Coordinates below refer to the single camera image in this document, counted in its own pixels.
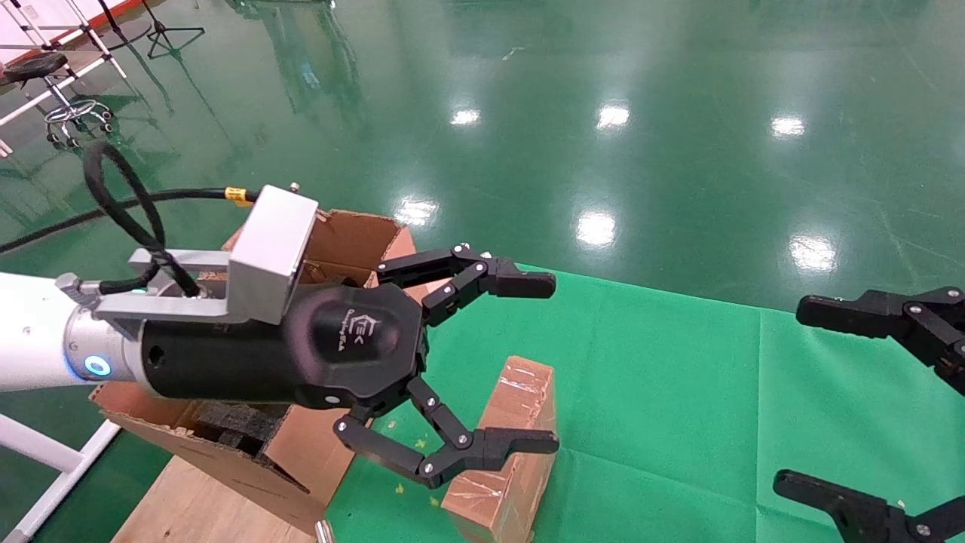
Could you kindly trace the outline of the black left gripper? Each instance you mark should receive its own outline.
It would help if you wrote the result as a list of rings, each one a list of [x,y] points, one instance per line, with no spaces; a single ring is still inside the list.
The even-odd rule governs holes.
[[[282,323],[148,321],[147,385],[173,399],[386,412],[425,368],[423,306],[403,289],[303,285]]]

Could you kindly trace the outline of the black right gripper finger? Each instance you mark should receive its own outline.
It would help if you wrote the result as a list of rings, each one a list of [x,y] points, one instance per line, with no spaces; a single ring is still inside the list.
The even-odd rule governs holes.
[[[858,299],[803,296],[800,324],[865,338],[892,338],[957,393],[964,393],[964,293],[941,287],[902,295],[868,290]]]
[[[792,470],[778,471],[774,492],[833,520],[844,542],[947,542],[964,532],[964,498],[917,516],[885,499]]]

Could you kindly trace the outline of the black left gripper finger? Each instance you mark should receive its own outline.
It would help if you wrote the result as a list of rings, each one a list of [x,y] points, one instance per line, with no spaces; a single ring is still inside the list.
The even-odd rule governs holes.
[[[557,278],[550,272],[529,272],[515,262],[483,256],[466,244],[447,250],[429,250],[384,260],[376,268],[380,284],[401,289],[442,284],[421,300],[421,319],[436,327],[484,293],[498,298],[549,299]]]
[[[461,472],[500,471],[516,453],[550,455],[559,449],[554,431],[493,427],[469,431],[421,377],[410,379],[400,398],[410,400],[443,440],[434,453],[421,454],[366,427],[375,417],[375,410],[367,406],[352,406],[333,430],[356,455],[430,489],[441,487]]]

